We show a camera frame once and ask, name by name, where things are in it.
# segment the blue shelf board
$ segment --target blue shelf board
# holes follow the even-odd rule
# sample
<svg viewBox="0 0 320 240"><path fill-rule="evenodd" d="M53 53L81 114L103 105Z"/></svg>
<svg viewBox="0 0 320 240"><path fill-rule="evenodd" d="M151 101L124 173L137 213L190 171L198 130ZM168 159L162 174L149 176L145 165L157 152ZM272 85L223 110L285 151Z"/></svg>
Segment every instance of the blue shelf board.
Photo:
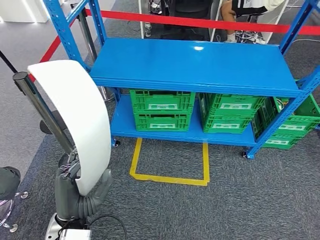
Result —
<svg viewBox="0 0 320 240"><path fill-rule="evenodd" d="M242 134L204 133L201 123L200 107L195 101L190 126L187 132L174 131L137 131L131 100L128 95L122 95L117 104L111 124L111 134L118 137L158 139L180 142L210 143L232 146L255 146L255 140L249 124Z"/></svg>
<svg viewBox="0 0 320 240"><path fill-rule="evenodd" d="M90 75L98 86L297 97L276 45L107 38Z"/></svg>

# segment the sock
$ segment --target sock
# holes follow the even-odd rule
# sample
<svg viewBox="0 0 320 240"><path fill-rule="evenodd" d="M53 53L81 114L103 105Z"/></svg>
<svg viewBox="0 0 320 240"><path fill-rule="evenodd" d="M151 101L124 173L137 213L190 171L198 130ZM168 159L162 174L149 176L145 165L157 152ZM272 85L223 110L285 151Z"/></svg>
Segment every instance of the sock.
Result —
<svg viewBox="0 0 320 240"><path fill-rule="evenodd" d="M232 33L230 35L226 35L226 41L227 42L232 42L232 43L235 43L235 34Z"/></svg>

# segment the red barrier tape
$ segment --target red barrier tape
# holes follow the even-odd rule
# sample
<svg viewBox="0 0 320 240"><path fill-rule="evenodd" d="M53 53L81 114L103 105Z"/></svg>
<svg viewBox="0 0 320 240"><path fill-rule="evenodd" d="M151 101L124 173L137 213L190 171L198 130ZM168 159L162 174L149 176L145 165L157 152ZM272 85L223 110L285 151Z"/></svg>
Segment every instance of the red barrier tape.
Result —
<svg viewBox="0 0 320 240"><path fill-rule="evenodd" d="M88 15L91 12L86 9ZM169 24L188 27L209 28L209 29L227 29L227 30L245 30L254 32L273 32L285 34L290 28L290 25L274 25L274 24L258 24L249 22L226 22L215 21L208 19L176 17L176 16L158 16L149 14L139 14L132 12L121 11L101 11L103 18L128 20L128 21L141 21L155 24ZM300 35L320 35L320 26L303 26L299 32Z"/></svg>
<svg viewBox="0 0 320 240"><path fill-rule="evenodd" d="M69 26L71 27L75 20L73 20L72 23L70 23ZM49 61L52 55L59 47L59 45L61 43L59 36L56 36L54 40L49 46L49 48L45 53L45 55L42 56L42 58L40 60L39 63L43 62L48 62ZM35 78L32 74L29 74L29 77L31 79L32 83L35 81Z"/></svg>

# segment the green plastic crate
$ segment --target green plastic crate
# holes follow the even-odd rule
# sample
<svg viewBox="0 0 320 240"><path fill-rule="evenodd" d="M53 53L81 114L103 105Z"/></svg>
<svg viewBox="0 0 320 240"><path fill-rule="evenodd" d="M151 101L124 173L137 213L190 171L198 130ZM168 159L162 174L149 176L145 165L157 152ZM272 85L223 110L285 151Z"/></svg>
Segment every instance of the green plastic crate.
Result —
<svg viewBox="0 0 320 240"><path fill-rule="evenodd" d="M298 136L288 136L275 134L269 138L265 144L263 145L264 148L277 148L277 149L291 149L294 146L302 137Z"/></svg>
<svg viewBox="0 0 320 240"><path fill-rule="evenodd" d="M263 116L261 115L262 113L260 111L257 111L251 122L253 132L254 133L256 139L259 137L260 133L266 127L263 123ZM263 147L290 149L302 138L303 136L293 136L275 133L272 136L269 137L265 144L263 145Z"/></svg>
<svg viewBox="0 0 320 240"><path fill-rule="evenodd" d="M252 117L209 116L203 124L203 132L241 134L251 119Z"/></svg>
<svg viewBox="0 0 320 240"><path fill-rule="evenodd" d="M209 116L254 117L264 96L199 93L202 112Z"/></svg>
<svg viewBox="0 0 320 240"><path fill-rule="evenodd" d="M190 118L188 114L134 114L137 131L186 132Z"/></svg>
<svg viewBox="0 0 320 240"><path fill-rule="evenodd" d="M266 98L265 103L259 110L263 117L263 128L260 129L259 135L271 123L278 113L281 111L275 97ZM288 117L284 124L281 125L275 134L290 135L295 137L304 137L309 131L320 123L320 109L312 94L308 96L294 114Z"/></svg>
<svg viewBox="0 0 320 240"><path fill-rule="evenodd" d="M143 114L190 114L195 104L195 92L130 90L134 113Z"/></svg>

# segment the yellow tape square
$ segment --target yellow tape square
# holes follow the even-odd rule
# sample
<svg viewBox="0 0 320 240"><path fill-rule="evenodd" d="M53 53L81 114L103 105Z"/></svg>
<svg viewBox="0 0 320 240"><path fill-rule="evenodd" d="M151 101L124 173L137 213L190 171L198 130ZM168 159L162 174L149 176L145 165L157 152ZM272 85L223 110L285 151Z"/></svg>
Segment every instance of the yellow tape square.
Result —
<svg viewBox="0 0 320 240"><path fill-rule="evenodd" d="M208 144L202 144L202 158L203 158L203 179L192 179L192 178L182 178L182 177L171 177L171 176L156 176L149 174L136 173L137 166L138 165L139 155L143 139L139 137L135 144L134 153L133 154L132 163L130 168L130 175L137 180L141 181L154 181L160 183L170 183L170 184L186 184L195 186L208 186L210 182L209 175L209 153Z"/></svg>

